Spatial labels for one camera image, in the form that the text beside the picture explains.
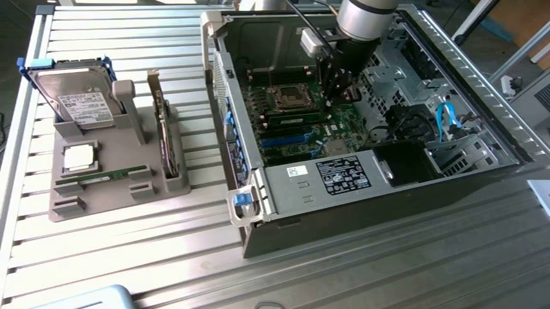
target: motherboard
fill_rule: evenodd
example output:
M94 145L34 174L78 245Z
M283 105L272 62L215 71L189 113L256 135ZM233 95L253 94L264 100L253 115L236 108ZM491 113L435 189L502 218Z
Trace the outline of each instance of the motherboard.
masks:
M288 80L279 74L240 89L265 165L355 152L367 133L353 105L325 106L316 81Z

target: hard drive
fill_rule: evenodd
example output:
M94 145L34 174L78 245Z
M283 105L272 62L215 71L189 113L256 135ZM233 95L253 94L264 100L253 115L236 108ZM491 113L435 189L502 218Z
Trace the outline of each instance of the hard drive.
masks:
M81 129L109 127L124 113L112 95L116 80L105 59L53 62L37 59L26 76L54 110L61 122L74 121Z

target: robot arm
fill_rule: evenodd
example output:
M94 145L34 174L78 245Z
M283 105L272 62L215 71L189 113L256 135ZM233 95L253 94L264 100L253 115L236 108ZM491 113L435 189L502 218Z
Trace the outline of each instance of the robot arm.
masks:
M397 0L343 0L336 18L336 33L327 39L307 29L301 47L317 59L319 81L329 106L335 100L353 100L353 81L380 43L380 36L392 21Z

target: blue pcie slot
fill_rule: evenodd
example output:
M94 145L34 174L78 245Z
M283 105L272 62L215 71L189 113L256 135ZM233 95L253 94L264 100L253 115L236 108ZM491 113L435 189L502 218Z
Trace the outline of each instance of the blue pcie slot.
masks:
M261 140L260 145L261 147L275 147L291 144L304 144L309 141L311 135L313 131L305 133L304 135L288 136L283 138L268 138Z

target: silver robot arm cylinder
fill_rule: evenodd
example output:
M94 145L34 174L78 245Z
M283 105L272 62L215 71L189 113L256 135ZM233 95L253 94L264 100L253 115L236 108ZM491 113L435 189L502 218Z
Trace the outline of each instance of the silver robot arm cylinder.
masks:
M347 36L359 41L377 39L392 21L397 0L343 0L336 22Z

